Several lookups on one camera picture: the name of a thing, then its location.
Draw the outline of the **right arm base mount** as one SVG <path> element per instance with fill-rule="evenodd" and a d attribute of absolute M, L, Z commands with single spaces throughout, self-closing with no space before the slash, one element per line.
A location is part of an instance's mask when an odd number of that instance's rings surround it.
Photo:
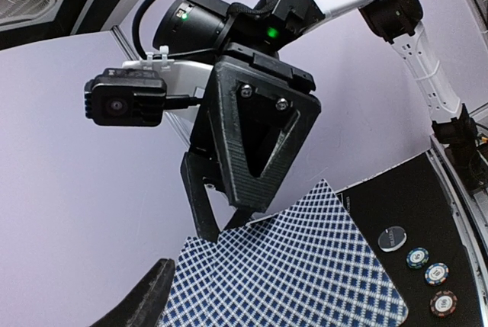
<path fill-rule="evenodd" d="M 469 115 L 466 105 L 461 105 L 461 114 L 446 123 L 432 122 L 436 139 L 447 145 L 445 153 L 469 193 L 487 186 L 487 159 L 481 154 L 486 145 L 477 145 L 478 130 L 475 120 Z"/>

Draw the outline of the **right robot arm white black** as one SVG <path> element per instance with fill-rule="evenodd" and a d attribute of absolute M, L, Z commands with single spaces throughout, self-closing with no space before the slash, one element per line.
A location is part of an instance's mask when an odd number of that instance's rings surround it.
<path fill-rule="evenodd" d="M 470 119 L 429 49 L 419 0 L 259 0 L 254 7 L 178 0 L 152 44 L 211 67 L 181 163 L 201 238 L 214 242 L 220 234 L 206 186 L 235 208 L 229 228 L 265 212 L 319 116 L 313 78 L 280 61 L 279 50 L 355 10 L 405 60 L 438 138 L 452 146 L 464 140 Z"/>

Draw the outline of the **blue 10 chip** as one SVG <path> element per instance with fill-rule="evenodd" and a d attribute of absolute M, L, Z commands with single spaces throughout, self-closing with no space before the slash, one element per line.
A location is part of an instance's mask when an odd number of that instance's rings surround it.
<path fill-rule="evenodd" d="M 449 273 L 449 267 L 445 263 L 436 262 L 425 270 L 425 282 L 430 286 L 441 285 L 447 280 Z"/>

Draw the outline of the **green 50 chip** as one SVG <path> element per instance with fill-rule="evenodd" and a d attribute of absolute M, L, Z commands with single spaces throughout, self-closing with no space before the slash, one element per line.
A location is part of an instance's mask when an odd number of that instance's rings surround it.
<path fill-rule="evenodd" d="M 429 251 L 423 247 L 416 247 L 406 256 L 406 264 L 409 268 L 420 269 L 429 261 Z"/>

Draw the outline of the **clear round dealer button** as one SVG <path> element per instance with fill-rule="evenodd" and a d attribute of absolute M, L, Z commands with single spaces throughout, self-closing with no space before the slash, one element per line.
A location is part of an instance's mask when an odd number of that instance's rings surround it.
<path fill-rule="evenodd" d="M 402 226 L 390 226 L 378 236 L 377 245 L 383 252 L 395 252 L 406 243 L 406 240 L 406 230 Z"/>

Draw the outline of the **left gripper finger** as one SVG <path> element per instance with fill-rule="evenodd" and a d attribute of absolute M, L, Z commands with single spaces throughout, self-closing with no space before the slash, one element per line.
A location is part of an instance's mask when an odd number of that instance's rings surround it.
<path fill-rule="evenodd" d="M 175 261 L 159 259 L 137 285 L 92 326 L 156 326 L 169 298 L 174 275 Z"/>

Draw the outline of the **red 100 chip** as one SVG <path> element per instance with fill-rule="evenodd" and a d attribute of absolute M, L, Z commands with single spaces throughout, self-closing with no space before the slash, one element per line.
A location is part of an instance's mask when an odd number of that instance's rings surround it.
<path fill-rule="evenodd" d="M 444 318 L 451 315 L 457 308 L 458 298 L 450 290 L 437 292 L 429 302 L 429 308 L 434 316 Z"/>

